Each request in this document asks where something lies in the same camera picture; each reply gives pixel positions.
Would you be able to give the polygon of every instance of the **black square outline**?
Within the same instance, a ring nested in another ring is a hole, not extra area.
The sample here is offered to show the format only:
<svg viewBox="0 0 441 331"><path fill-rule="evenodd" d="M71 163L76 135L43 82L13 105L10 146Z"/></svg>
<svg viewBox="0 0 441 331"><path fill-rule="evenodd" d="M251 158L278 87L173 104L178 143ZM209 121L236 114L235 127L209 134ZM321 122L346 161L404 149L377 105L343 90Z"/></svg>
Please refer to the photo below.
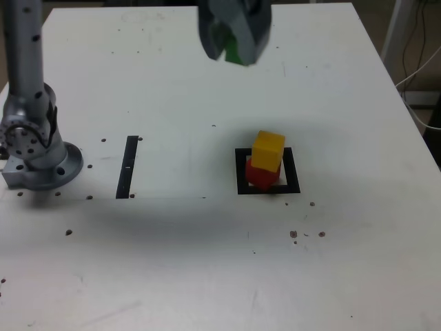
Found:
<svg viewBox="0 0 441 331"><path fill-rule="evenodd" d="M285 167L285 175L287 177L287 185L273 185L267 191L263 192L255 186L250 186L245 178L245 164L247 156L251 155L251 148L236 148L236 177L237 177L237 194L289 194L300 193L298 185L296 165L290 147L283 150L283 165Z"/></svg>

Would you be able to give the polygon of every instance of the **cable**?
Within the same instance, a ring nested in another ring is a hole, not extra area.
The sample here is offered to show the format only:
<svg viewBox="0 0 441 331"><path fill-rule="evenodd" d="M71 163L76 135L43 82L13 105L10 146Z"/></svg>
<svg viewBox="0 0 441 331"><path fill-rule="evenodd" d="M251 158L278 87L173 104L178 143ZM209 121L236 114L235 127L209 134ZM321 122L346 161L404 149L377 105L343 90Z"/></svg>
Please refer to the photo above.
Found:
<svg viewBox="0 0 441 331"><path fill-rule="evenodd" d="M416 29L418 27L418 11L420 10L420 6L421 6L422 2L418 2L418 6L416 8L415 11L415 24L413 26L412 32L409 35L409 38L407 39L406 45L404 46L404 49L402 50L402 68L404 70L404 77L407 78L407 69L406 69L406 61L405 61L405 57L406 57L406 51L407 51L407 47L409 47L409 44L411 43L411 40L416 32ZM407 84L404 85L403 89L402 89L402 93L401 96L404 96L404 100L406 100L406 88L407 88Z"/></svg>
<svg viewBox="0 0 441 331"><path fill-rule="evenodd" d="M421 121L421 119L417 116L415 111L411 108L411 106L409 106L409 104L405 100L403 100L402 102L406 105L407 110L410 112L411 116L414 119L416 119L422 126L431 130L441 131L441 128L435 128L434 126L428 126L427 124L425 124L423 121Z"/></svg>
<svg viewBox="0 0 441 331"><path fill-rule="evenodd" d="M418 59L418 65L416 67L416 69L420 69L421 66L421 60L422 60L422 56L424 54L424 50L426 48L426 19L424 17L424 11L426 9L427 3L429 2L429 0L426 0L424 2L424 5L422 6L421 9L421 19L422 19L422 36L423 36L423 40L422 40L422 47L421 47L421 53L420 53L420 58ZM405 84L405 88L410 87L410 85L412 84L413 80L415 79L416 76L413 76L412 79L409 81L409 83Z"/></svg>
<svg viewBox="0 0 441 331"><path fill-rule="evenodd" d="M395 87L397 88L398 86L400 86L401 84L403 84L405 81L409 80L411 77L415 76L417 73L419 73L419 71L421 71L425 66L427 66L427 64L437 55L437 53L441 50L441 46L433 53L433 55L430 57L430 59L428 59L426 61L425 64L423 64L421 66L420 69L416 70L413 74L411 74L409 77L403 79L400 83L398 83L397 85L395 85Z"/></svg>

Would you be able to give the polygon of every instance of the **cube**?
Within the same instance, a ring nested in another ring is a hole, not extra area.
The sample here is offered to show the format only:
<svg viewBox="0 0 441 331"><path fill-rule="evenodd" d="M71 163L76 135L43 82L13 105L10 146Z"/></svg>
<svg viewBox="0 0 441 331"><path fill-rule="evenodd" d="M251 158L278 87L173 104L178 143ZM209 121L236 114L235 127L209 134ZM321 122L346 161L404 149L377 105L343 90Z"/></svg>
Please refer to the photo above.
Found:
<svg viewBox="0 0 441 331"><path fill-rule="evenodd" d="M277 172L255 168L252 166L252 157L245 165L245 178L247 182L253 184L262 191L267 191L271 185L278 181L279 177L280 166L278 167Z"/></svg>
<svg viewBox="0 0 441 331"><path fill-rule="evenodd" d="M285 136L266 131L259 131L252 147L254 168L277 172L283 157Z"/></svg>

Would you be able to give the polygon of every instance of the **metal base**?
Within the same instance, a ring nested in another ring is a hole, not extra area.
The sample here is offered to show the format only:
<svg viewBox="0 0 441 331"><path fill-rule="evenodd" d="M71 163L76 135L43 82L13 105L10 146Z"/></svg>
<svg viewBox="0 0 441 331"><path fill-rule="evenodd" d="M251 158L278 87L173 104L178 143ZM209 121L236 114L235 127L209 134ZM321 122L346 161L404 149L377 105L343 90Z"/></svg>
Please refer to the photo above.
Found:
<svg viewBox="0 0 441 331"><path fill-rule="evenodd" d="M51 190L73 180L83 167L83 156L75 145L66 142L64 145L68 151L66 158L57 167L47 170L30 170L23 160L11 156L2 172L9 188Z"/></svg>

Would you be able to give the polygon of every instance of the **gray robot arm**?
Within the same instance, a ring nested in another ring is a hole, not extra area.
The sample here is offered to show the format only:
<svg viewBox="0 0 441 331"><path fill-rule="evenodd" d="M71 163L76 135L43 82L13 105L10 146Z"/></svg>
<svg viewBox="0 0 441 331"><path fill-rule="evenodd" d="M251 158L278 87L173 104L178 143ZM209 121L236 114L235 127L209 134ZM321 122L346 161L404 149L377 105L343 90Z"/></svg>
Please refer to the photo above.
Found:
<svg viewBox="0 0 441 331"><path fill-rule="evenodd" d="M2 175L10 188L49 190L71 181L83 167L80 150L61 139L55 93L43 80L41 0L4 0L9 93L0 144L10 154ZM200 0L199 35L217 59L235 38L242 64L257 61L269 38L269 0Z"/></svg>
<svg viewBox="0 0 441 331"><path fill-rule="evenodd" d="M10 158L2 175L10 188L49 190L80 172L80 150L63 142L55 93L43 81L41 1L5 0L3 9L9 93L0 143Z"/></svg>

